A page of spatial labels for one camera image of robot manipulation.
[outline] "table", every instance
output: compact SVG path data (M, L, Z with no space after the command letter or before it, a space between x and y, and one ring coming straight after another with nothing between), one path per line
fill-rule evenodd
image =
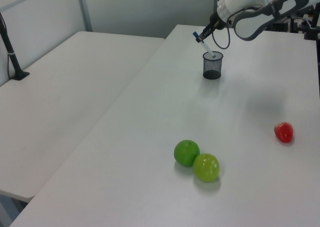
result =
M0 88L0 194L29 202L164 39L78 32Z
M231 31L222 76L208 80L192 36L202 29L173 30L12 227L320 223L315 43L277 32L245 42ZM294 127L289 145L275 138L282 121ZM185 139L218 158L216 181L175 162Z

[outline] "marker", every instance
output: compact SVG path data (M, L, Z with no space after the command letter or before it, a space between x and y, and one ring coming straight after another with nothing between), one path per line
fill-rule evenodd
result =
M199 38L199 35L198 33L195 31L193 32L193 36L198 39ZM201 40L200 43L202 44L202 46L206 49L206 51L208 51L208 53L212 56L212 58L215 58L216 55L215 53L213 53L213 51L209 48L209 46L203 41Z

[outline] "mesh pencil cup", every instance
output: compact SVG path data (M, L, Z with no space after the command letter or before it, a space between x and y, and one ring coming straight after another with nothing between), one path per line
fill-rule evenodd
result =
M213 58L208 52L203 54L203 77L208 80L216 80L221 77L221 65L224 55L220 52L213 51Z

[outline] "green apple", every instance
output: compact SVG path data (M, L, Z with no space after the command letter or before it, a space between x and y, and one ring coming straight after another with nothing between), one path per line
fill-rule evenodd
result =
M192 140L182 140L174 148L174 158L182 166L192 166L199 154L200 149Z
M193 162L193 173L203 182L214 181L220 171L220 165L217 158L209 153L199 154Z

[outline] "wall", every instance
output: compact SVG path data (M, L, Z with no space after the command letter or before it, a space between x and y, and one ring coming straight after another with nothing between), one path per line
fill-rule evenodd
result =
M215 0L83 0L94 32L166 38L177 24L206 26Z
M78 0L25 0L1 13L23 70L76 32L85 30ZM6 81L7 50L0 38L0 86Z

